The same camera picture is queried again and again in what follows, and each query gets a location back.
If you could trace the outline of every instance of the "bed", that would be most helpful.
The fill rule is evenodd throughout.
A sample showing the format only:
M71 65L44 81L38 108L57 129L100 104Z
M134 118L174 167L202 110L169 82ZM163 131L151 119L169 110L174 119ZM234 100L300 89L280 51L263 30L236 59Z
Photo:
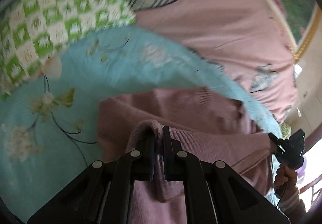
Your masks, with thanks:
M97 107L108 97L208 86L242 101L258 126L281 137L278 123L297 91L292 52L267 5L262 0L155 1L128 0L136 25L113 24L79 37L63 54L48 57L60 59L46 66L48 76L23 81L0 100L5 110L0 195L21 220L101 157L95 143ZM59 79L52 67L62 67ZM47 92L58 105L41 121L36 104ZM24 143L28 149L10 156L12 132L22 129L30 137ZM273 194L268 199L276 202Z

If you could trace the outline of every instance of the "pink blanket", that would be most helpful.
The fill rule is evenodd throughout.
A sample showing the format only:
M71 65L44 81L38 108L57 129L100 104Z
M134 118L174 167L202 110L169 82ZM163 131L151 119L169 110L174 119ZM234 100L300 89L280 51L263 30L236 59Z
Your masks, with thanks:
M163 177L162 125L200 160L225 161L263 195L272 188L270 154L276 147L240 101L208 88L122 95L99 105L97 138L104 161L133 150L147 128L157 137L154 181L135 183L131 223L186 223L183 185Z
M295 103L289 42L262 0L178 0L138 11L136 20L222 65L278 122Z

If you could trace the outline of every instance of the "pink sweater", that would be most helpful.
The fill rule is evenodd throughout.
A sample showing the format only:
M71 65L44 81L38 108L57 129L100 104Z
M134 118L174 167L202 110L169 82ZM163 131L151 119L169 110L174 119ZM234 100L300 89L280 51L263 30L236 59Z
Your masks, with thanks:
M225 161L263 195L272 188L270 154L276 147L240 101L208 88L122 95L99 105L97 137L104 161L133 150L147 128L157 137L154 181L135 183L131 223L186 223L183 184L166 182L163 176L163 125L170 126L171 137L200 160Z

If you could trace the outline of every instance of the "green square pattern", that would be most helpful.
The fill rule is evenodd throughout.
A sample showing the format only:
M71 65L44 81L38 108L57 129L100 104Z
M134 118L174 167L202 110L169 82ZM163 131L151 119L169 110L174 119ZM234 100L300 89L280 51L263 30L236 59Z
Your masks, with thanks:
M2 94L90 32L135 22L126 0L18 0L0 19Z

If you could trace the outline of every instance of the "teal blanket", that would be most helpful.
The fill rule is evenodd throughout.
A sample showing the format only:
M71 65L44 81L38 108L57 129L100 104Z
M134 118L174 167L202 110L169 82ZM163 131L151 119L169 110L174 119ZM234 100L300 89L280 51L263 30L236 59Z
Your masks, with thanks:
M84 170L85 161L90 164L101 158L96 144L78 142L82 155L55 121L66 132L81 131L73 138L94 142L98 104L109 97L156 87L208 86L225 97L241 100L251 119L264 131L281 137L269 110L225 76L219 66L139 27L115 27L91 34L72 44L61 60L59 80L47 83L38 79L0 100L0 196L24 222ZM48 98L57 104L52 107L55 121L50 113L41 117L31 113L48 85L52 94ZM12 132L21 134L22 129L37 145L20 159L12 158L8 143L10 147Z

